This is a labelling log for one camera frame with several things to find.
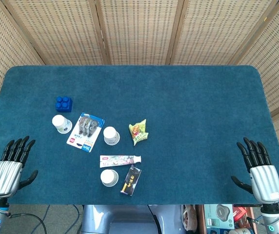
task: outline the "cardboard box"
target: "cardboard box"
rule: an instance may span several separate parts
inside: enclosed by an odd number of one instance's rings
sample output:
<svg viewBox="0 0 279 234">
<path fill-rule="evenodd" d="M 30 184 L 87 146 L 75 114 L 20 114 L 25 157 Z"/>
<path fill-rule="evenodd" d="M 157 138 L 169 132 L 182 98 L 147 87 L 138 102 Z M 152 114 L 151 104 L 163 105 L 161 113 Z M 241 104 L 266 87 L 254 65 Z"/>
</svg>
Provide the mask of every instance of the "cardboard box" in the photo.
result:
<svg viewBox="0 0 279 234">
<path fill-rule="evenodd" d="M 208 228 L 207 234 L 228 234 L 229 229 Z"/>
<path fill-rule="evenodd" d="M 205 204 L 204 216 L 207 228 L 234 229 L 232 204 Z"/>
<path fill-rule="evenodd" d="M 234 221 L 237 222 L 238 220 L 241 219 L 247 213 L 246 209 L 243 207 L 234 207 L 233 206 L 233 217 Z"/>
</svg>

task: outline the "white cup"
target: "white cup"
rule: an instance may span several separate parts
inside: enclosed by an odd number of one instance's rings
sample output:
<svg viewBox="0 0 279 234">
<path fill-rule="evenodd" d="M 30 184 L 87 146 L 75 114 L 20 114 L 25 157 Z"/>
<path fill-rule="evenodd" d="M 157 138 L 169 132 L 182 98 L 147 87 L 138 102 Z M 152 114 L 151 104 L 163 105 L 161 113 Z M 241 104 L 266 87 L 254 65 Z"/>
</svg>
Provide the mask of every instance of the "white cup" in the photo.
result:
<svg viewBox="0 0 279 234">
<path fill-rule="evenodd" d="M 72 122 L 62 115 L 56 115 L 52 118 L 52 124 L 61 134 L 66 134 L 72 129 Z"/>
<path fill-rule="evenodd" d="M 252 234 L 251 228 L 239 228 L 235 230 L 230 230 L 228 234 Z"/>
<path fill-rule="evenodd" d="M 104 129 L 104 141 L 108 145 L 115 145 L 120 140 L 120 134 L 115 130 L 114 127 L 107 127 Z"/>
<path fill-rule="evenodd" d="M 119 175 L 114 170 L 106 169 L 100 174 L 100 179 L 103 185 L 106 187 L 112 187 L 118 182 Z"/>
</svg>

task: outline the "blue tablecloth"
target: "blue tablecloth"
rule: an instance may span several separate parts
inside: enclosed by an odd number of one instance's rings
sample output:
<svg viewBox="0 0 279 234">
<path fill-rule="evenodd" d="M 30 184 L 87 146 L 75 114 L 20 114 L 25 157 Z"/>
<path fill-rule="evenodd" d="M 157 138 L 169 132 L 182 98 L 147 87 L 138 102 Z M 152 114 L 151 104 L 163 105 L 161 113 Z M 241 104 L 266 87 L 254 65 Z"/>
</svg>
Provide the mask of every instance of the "blue tablecloth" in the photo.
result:
<svg viewBox="0 0 279 234">
<path fill-rule="evenodd" d="M 91 153 L 66 144 L 52 125 L 57 96 L 106 120 L 120 142 L 102 132 Z M 129 123 L 147 119 L 148 139 L 133 146 Z M 251 66 L 19 66 L 0 93 L 0 156 L 11 139 L 36 140 L 22 172 L 38 177 L 12 203 L 183 204 L 256 203 L 230 176 L 249 183 L 236 146 L 262 141 L 279 173 L 279 143 L 257 70 Z M 129 165 L 115 167 L 116 186 L 100 181 L 100 155 L 141 155 L 133 196 L 120 193 Z"/>
</svg>

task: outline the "toothpaste tube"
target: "toothpaste tube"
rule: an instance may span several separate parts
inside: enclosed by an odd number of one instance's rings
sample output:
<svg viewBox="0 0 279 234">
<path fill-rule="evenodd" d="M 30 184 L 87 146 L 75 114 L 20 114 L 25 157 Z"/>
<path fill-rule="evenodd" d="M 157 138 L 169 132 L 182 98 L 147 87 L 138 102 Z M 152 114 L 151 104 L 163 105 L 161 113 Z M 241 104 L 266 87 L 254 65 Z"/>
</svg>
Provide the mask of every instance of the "toothpaste tube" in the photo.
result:
<svg viewBox="0 0 279 234">
<path fill-rule="evenodd" d="M 141 156 L 135 155 L 101 155 L 100 167 L 114 167 L 141 162 Z"/>
</svg>

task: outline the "snack packet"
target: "snack packet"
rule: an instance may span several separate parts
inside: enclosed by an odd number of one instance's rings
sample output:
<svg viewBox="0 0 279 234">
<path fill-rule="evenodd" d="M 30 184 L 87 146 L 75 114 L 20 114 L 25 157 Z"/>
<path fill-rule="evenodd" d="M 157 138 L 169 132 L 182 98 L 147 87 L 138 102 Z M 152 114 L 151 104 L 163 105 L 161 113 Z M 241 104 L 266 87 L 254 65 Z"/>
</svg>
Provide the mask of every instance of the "snack packet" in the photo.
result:
<svg viewBox="0 0 279 234">
<path fill-rule="evenodd" d="M 146 128 L 146 119 L 144 119 L 140 123 L 134 124 L 134 126 L 129 124 L 129 130 L 132 135 L 134 145 L 136 145 L 136 143 L 138 143 L 141 140 L 147 139 L 148 133 L 145 132 L 145 128 Z"/>
</svg>

